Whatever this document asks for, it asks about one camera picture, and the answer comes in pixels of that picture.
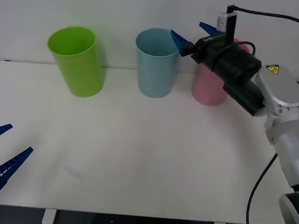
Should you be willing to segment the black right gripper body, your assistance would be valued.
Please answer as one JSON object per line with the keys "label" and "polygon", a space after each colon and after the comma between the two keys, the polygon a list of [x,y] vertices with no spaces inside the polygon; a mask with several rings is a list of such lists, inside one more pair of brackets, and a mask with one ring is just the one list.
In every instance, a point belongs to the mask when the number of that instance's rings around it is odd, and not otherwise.
{"label": "black right gripper body", "polygon": [[212,71],[225,71],[225,56],[228,52],[226,35],[219,33],[199,39],[195,44],[195,52],[191,58],[198,64],[203,64]]}

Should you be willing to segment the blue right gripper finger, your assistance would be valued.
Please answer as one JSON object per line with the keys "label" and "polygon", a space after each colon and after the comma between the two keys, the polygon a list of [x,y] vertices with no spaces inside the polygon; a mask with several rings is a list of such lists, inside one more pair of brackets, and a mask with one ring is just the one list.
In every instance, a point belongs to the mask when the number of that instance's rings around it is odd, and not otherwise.
{"label": "blue right gripper finger", "polygon": [[211,26],[211,25],[208,25],[206,23],[203,23],[203,22],[200,22],[199,23],[199,26],[205,31],[207,32],[207,34],[209,36],[218,36],[218,35],[221,35],[222,32],[221,31],[218,31],[215,27]]}
{"label": "blue right gripper finger", "polygon": [[196,46],[191,41],[181,37],[173,30],[170,31],[170,34],[181,56],[192,55],[196,51]]}

